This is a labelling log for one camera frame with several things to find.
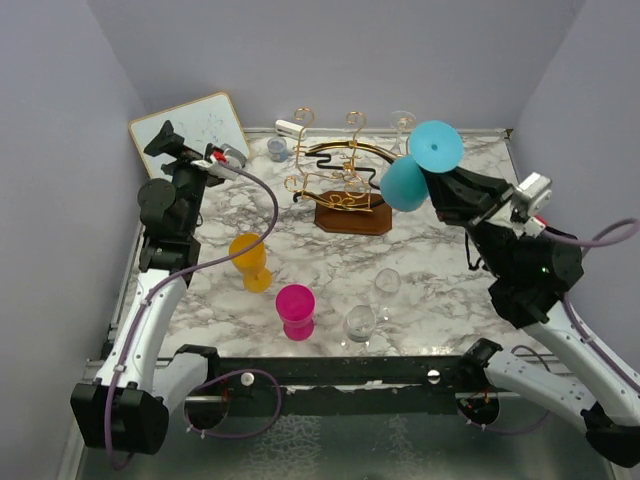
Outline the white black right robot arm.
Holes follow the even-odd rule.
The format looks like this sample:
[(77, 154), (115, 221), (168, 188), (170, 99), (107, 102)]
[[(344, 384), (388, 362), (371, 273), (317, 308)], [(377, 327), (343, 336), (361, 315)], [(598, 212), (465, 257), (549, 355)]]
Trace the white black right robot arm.
[(494, 275), (489, 294), (498, 315), (575, 377), (529, 365), (482, 338), (461, 357), (461, 383), (517, 393), (574, 425), (610, 462), (637, 466), (639, 374), (568, 305), (566, 295), (584, 273), (585, 245), (539, 219), (552, 197), (550, 179), (534, 173), (514, 186), (460, 167), (423, 176), (438, 219), (464, 228)]

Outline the blue plastic wine glass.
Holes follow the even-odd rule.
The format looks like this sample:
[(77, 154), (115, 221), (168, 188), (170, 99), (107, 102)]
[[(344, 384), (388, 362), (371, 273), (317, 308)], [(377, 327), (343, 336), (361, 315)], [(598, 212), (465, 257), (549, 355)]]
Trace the blue plastic wine glass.
[(411, 212), (428, 198), (425, 173), (443, 174), (464, 156), (457, 130), (442, 121), (423, 122), (408, 138), (408, 154), (396, 159), (379, 183), (380, 195), (392, 209)]

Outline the yellow plastic wine glass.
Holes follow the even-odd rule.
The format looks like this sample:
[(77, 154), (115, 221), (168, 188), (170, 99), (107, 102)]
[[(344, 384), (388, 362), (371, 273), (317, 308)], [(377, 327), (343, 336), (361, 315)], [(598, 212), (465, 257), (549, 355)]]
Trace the yellow plastic wine glass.
[[(228, 253), (230, 255), (238, 253), (252, 245), (258, 238), (259, 235), (255, 233), (239, 235), (231, 242)], [(266, 262), (267, 252), (263, 242), (232, 260), (234, 267), (243, 276), (243, 284), (247, 291), (262, 293), (270, 287), (272, 275), (266, 267)]]

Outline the clear wine glass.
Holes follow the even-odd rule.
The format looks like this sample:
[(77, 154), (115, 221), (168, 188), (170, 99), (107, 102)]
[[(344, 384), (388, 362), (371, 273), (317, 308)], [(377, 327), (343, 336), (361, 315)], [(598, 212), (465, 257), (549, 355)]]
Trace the clear wine glass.
[(402, 155), (403, 136), (410, 134), (416, 125), (416, 117), (413, 113), (397, 110), (391, 113), (389, 120), (390, 127), (395, 131), (395, 142), (391, 148), (391, 152), (396, 156)]

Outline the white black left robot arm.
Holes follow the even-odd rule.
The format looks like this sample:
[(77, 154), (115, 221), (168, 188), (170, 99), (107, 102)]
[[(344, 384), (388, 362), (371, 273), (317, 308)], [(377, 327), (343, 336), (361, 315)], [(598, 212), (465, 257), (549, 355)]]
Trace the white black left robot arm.
[(221, 380), (215, 364), (189, 351), (164, 368), (156, 366), (169, 321), (198, 262), (194, 233), (205, 189), (214, 181), (195, 164), (202, 154), (186, 146), (170, 122), (144, 152), (173, 160), (163, 166), (163, 176), (138, 192), (144, 232), (134, 300), (95, 379), (77, 384), (70, 399), (85, 445), (110, 453), (157, 453), (170, 414), (187, 392), (210, 394)]

